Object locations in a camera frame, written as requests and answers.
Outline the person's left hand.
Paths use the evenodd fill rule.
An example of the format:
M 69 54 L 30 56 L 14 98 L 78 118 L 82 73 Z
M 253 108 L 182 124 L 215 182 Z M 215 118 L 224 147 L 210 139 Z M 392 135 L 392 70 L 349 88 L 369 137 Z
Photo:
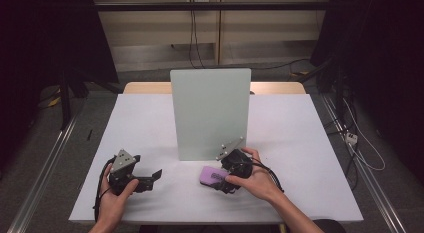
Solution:
M 97 222 L 116 222 L 119 223 L 124 214 L 126 201 L 133 194 L 138 185 L 138 180 L 132 180 L 120 195 L 116 195 L 110 189 L 108 176 L 112 164 L 109 163 L 105 169 L 105 173 L 101 183 L 101 201 L 99 206 L 99 215 Z

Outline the black curtain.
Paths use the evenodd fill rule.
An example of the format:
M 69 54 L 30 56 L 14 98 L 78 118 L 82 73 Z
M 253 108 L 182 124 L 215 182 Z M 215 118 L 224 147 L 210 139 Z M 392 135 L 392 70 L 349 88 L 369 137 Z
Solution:
M 36 114 L 41 91 L 67 82 L 116 83 L 94 0 L 0 0 L 0 171 Z
M 340 53 L 351 87 L 424 184 L 424 0 L 329 0 L 310 62 Z

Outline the black horizontal rail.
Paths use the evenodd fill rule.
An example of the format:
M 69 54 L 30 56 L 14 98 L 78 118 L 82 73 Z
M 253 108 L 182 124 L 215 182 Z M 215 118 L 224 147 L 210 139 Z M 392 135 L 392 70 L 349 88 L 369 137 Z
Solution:
M 98 11 L 243 11 L 243 10 L 328 10 L 333 4 L 322 2 L 300 3 L 96 3 Z

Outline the whiteboard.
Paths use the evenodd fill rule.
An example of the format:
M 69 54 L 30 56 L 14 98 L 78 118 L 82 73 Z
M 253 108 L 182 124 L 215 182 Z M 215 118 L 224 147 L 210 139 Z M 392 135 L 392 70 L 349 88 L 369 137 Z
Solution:
M 179 158 L 214 160 L 247 136 L 251 70 L 170 72 Z

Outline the person's right hand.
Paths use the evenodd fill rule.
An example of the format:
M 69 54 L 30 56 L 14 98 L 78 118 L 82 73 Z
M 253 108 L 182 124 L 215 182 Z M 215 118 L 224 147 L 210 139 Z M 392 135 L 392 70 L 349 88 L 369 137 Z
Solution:
M 228 175 L 225 180 L 228 183 L 243 187 L 259 199 L 269 203 L 273 202 L 283 191 L 275 184 L 270 173 L 260 166 L 259 152 L 249 147 L 244 147 L 241 151 L 252 157 L 253 167 L 250 177 L 240 178 L 238 176 Z

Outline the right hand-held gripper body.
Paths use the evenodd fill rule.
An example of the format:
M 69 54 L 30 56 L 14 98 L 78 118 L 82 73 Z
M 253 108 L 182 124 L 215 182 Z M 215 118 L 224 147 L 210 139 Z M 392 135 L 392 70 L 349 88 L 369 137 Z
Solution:
M 253 171 L 252 160 L 241 151 L 244 137 L 239 137 L 229 143 L 221 145 L 221 152 L 216 156 L 217 161 L 226 159 L 230 163 L 230 169 L 226 170 L 230 175 L 247 179 Z

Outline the wooden table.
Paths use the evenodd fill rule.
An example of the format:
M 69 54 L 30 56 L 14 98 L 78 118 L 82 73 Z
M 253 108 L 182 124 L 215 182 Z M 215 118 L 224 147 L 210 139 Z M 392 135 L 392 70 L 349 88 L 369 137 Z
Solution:
M 250 90 L 255 94 L 305 94 L 299 82 L 252 82 Z M 130 82 L 124 94 L 171 94 L 170 82 Z

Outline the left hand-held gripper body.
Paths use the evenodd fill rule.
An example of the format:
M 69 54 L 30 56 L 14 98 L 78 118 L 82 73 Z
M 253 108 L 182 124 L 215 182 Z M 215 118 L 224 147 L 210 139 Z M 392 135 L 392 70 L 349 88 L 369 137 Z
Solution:
M 114 158 L 109 174 L 109 184 L 117 195 L 120 195 L 134 179 L 138 180 L 138 185 L 135 188 L 136 193 L 153 190 L 155 181 L 147 180 L 147 177 L 136 177 L 133 175 L 133 170 L 137 163 L 133 160 L 133 156 L 124 149 L 121 149 Z

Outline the aluminium floor rail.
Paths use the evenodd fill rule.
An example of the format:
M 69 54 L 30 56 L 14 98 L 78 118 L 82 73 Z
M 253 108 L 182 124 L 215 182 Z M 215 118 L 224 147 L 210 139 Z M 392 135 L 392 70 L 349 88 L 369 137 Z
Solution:
M 321 98 L 329 115 L 331 116 L 332 124 L 336 128 L 337 134 L 341 137 L 343 143 L 347 147 L 347 151 L 350 155 L 350 161 L 355 164 L 357 172 L 363 179 L 374 202 L 376 203 L 379 212 L 381 213 L 386 225 L 389 228 L 389 232 L 407 233 L 407 229 L 404 226 L 399 214 L 395 210 L 393 204 L 390 202 L 387 194 L 384 192 L 383 188 L 381 187 L 377 178 L 374 175 L 375 172 L 382 172 L 386 168 L 386 162 L 382 157 L 381 153 L 361 131 L 357 123 L 355 114 L 353 113 L 353 110 L 346 99 L 343 99 L 344 122 L 342 122 L 337 118 L 335 114 L 335 100 L 333 100 L 328 95 L 322 95 Z M 346 143 L 345 135 L 348 132 L 353 133 L 363 139 L 366 144 L 372 148 L 373 152 L 380 159 L 382 165 L 374 166 L 369 163 L 360 151 L 358 142 L 354 146 L 349 143 Z
M 25 233 L 28 225 L 38 207 L 38 204 L 45 192 L 48 182 L 51 178 L 53 170 L 55 169 L 60 156 L 62 155 L 66 144 L 73 132 L 75 124 L 79 118 L 76 113 L 72 116 L 69 122 L 63 129 L 60 130 L 58 137 L 50 150 L 48 158 L 44 163 L 40 173 L 37 175 L 36 180 L 32 184 L 29 193 L 21 204 L 17 214 L 15 215 L 7 233 Z

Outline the purple whiteboard eraser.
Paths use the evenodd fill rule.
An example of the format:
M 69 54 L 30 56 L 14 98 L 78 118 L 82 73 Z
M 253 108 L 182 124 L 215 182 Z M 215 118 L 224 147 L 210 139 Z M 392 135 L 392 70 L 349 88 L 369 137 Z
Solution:
M 202 185 L 214 188 L 219 186 L 227 175 L 228 172 L 226 170 L 204 166 L 199 176 L 199 182 Z

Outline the black metal stand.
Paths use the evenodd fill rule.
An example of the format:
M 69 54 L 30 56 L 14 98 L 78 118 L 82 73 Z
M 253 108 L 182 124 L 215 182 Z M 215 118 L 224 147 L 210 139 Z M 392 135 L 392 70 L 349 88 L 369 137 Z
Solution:
M 316 80 L 317 88 L 320 93 L 328 93 L 330 91 L 335 93 L 335 114 L 339 120 L 344 122 L 344 83 L 341 60 L 337 57 L 330 57 L 311 72 L 300 76 L 297 82 L 305 83 L 312 78 Z
M 112 83 L 101 80 L 99 77 L 90 75 L 78 68 L 70 68 L 62 70 L 59 75 L 59 90 L 60 99 L 62 104 L 62 126 L 61 130 L 65 130 L 71 122 L 71 104 L 70 94 L 72 91 L 77 98 L 85 98 L 88 96 L 88 88 L 86 82 L 93 82 L 94 84 L 104 88 L 114 94 L 121 94 L 123 89 L 114 86 Z

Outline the white table mat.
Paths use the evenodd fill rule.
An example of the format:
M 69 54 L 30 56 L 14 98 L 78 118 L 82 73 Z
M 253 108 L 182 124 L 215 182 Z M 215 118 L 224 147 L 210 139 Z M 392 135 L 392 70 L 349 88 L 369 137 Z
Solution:
M 312 219 L 357 222 L 363 216 L 307 94 L 253 95 L 247 144 L 278 176 L 285 194 Z M 163 172 L 151 191 L 133 194 L 124 221 L 134 224 L 273 224 L 276 211 L 245 189 L 225 194 L 203 186 L 204 162 L 178 157 L 172 98 L 118 97 L 70 215 L 94 220 L 94 198 L 105 162 L 120 150 L 141 158 L 137 176 Z

